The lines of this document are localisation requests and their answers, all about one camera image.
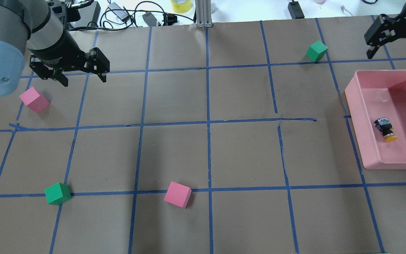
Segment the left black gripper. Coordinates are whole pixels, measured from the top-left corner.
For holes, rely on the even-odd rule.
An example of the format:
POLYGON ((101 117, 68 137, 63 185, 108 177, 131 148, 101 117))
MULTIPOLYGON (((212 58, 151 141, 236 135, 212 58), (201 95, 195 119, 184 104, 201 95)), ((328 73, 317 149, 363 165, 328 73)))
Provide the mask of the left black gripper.
POLYGON ((63 73, 82 71, 96 74, 103 83, 107 82, 110 61, 106 55, 99 48, 82 51, 71 34, 63 34, 49 48, 30 49, 30 52, 29 67, 41 79, 53 79, 68 87, 69 80, 63 73))

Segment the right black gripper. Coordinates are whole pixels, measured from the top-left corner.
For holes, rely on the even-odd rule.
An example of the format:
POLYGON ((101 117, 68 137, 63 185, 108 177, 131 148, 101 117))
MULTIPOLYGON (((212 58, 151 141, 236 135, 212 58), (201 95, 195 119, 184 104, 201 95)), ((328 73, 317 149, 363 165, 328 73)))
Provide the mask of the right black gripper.
POLYGON ((380 14, 364 34, 369 46, 367 58, 372 59, 381 46, 400 38, 406 38, 406 9, 395 17, 380 14))

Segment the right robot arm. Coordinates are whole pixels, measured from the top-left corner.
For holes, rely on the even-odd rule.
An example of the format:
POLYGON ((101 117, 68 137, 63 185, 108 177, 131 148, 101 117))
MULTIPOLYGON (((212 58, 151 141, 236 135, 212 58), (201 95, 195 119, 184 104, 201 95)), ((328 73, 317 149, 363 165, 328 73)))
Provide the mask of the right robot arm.
POLYGON ((383 13, 377 16, 364 34, 365 42, 369 46, 367 58, 372 59, 381 46, 401 38, 406 38, 406 3, 394 18, 383 13))

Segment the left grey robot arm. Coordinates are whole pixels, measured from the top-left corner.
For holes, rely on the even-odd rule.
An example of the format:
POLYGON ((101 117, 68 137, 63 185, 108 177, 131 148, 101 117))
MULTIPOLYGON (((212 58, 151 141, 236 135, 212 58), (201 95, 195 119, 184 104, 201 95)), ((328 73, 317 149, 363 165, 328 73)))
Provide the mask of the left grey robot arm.
POLYGON ((82 51, 68 31, 71 21, 80 20, 78 9, 92 4, 61 0, 0 0, 0 97, 13 93, 25 66, 41 79, 53 79, 67 87, 66 71, 96 74, 102 82, 110 72, 110 61, 99 48, 82 51))

